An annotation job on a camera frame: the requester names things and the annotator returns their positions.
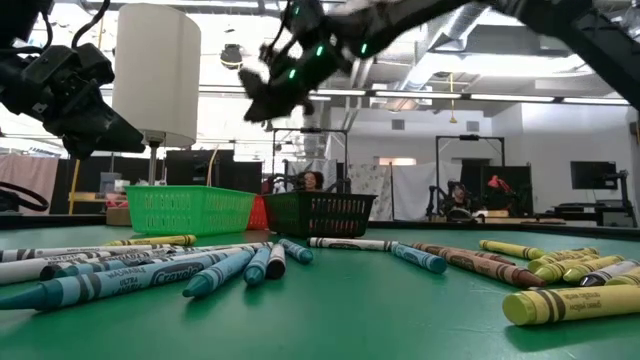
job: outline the pink curtain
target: pink curtain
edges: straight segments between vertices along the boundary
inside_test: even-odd
[[[51,203],[53,187],[58,170],[57,158],[43,158],[20,155],[0,155],[0,181],[12,183],[40,194]],[[20,197],[34,202],[31,197],[19,194]],[[48,214],[20,207],[24,214]]]

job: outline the white lamp shade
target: white lamp shade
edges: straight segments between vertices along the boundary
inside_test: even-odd
[[[198,25],[168,6],[120,9],[113,108],[145,134],[146,142],[195,143],[200,38]]]

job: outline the yellow crayon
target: yellow crayon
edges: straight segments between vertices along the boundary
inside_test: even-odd
[[[163,236],[157,238],[144,238],[144,239],[131,239],[131,240],[117,240],[104,244],[105,246],[126,246],[126,245],[180,245],[191,246],[195,244],[195,235],[176,235],[176,236]]]
[[[480,240],[480,248],[520,257],[523,259],[537,259],[544,255],[544,251],[540,249],[515,244],[501,243],[492,240]]]
[[[544,266],[547,264],[553,264],[562,260],[580,259],[581,257],[584,257],[584,256],[585,254],[580,252],[566,252],[562,254],[557,254],[555,256],[549,256],[547,254],[539,259],[529,261],[529,264],[527,264],[527,268],[531,272],[536,272],[536,270],[538,270],[541,266]]]
[[[545,280],[547,284],[554,283],[560,279],[562,279],[562,275],[564,275],[567,270],[570,268],[580,265],[583,262],[587,262],[589,260],[595,260],[599,256],[598,255],[585,255],[580,259],[569,259],[558,261],[553,264],[543,265],[534,273],[537,277]]]
[[[502,311],[515,325],[546,324],[640,312],[640,286],[597,286],[521,291],[507,295]]]
[[[566,260],[565,256],[570,254],[582,255],[600,255],[600,251],[596,248],[579,248],[573,250],[559,250],[547,253],[545,256],[552,257],[556,260]]]
[[[640,285],[640,267],[612,277],[605,285]]]
[[[562,278],[568,283],[577,283],[588,273],[600,270],[609,265],[617,264],[620,261],[624,261],[624,258],[620,255],[605,256],[599,259],[589,260],[567,270]]]

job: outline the green table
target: green table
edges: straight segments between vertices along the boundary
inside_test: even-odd
[[[0,233],[0,248],[97,245],[130,229]],[[198,245],[266,241],[264,232]],[[640,243],[488,231],[369,230],[364,238],[474,249],[480,239],[546,250],[595,246],[640,259]],[[388,253],[313,249],[281,280],[249,289],[230,280],[213,296],[185,282],[49,313],[0,312],[0,359],[637,359],[640,316],[518,328],[501,310],[513,287],[455,267],[435,275]],[[30,284],[0,288],[0,295]]]

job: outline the monitor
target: monitor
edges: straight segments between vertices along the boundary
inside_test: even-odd
[[[572,161],[571,186],[574,190],[618,190],[616,179],[605,179],[616,173],[613,161]]]

